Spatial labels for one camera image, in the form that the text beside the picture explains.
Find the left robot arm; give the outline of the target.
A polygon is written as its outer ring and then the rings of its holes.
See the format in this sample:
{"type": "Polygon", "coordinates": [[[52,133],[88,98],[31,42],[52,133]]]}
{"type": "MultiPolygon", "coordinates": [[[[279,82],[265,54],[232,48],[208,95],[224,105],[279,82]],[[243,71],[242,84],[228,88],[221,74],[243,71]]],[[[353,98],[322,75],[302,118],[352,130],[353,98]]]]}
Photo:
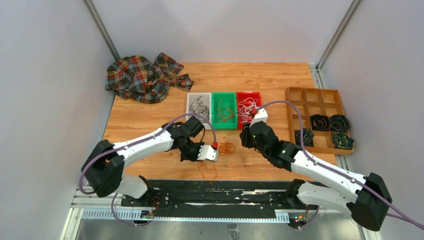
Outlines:
{"type": "Polygon", "coordinates": [[[111,143],[101,140],[94,147],[81,167],[79,185],[86,179],[92,191],[82,190],[85,195],[95,194],[99,198],[112,193],[134,198],[140,206],[149,206],[153,193],[147,181],[141,176],[126,174],[126,168],[151,155],[179,150],[180,161],[215,161],[216,147],[206,145],[202,140],[193,142],[199,133],[205,132],[204,124],[195,114],[185,122],[172,120],[157,130],[131,140],[111,143]]]}

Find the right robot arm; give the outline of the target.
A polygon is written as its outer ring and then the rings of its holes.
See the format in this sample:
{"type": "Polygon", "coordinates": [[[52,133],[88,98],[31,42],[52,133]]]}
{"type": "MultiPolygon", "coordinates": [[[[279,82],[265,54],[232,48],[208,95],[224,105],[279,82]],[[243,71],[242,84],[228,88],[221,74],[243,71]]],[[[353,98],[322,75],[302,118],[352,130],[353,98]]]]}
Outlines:
{"type": "Polygon", "coordinates": [[[368,230],[381,229],[392,197],[380,175],[371,172],[365,176],[329,164],[295,143],[278,139],[263,121],[244,124],[240,139],[243,147],[256,150],[274,167],[324,184],[324,187],[313,187],[296,180],[285,195],[291,208],[297,209],[303,204],[330,207],[350,214],[357,224],[368,230]]]}

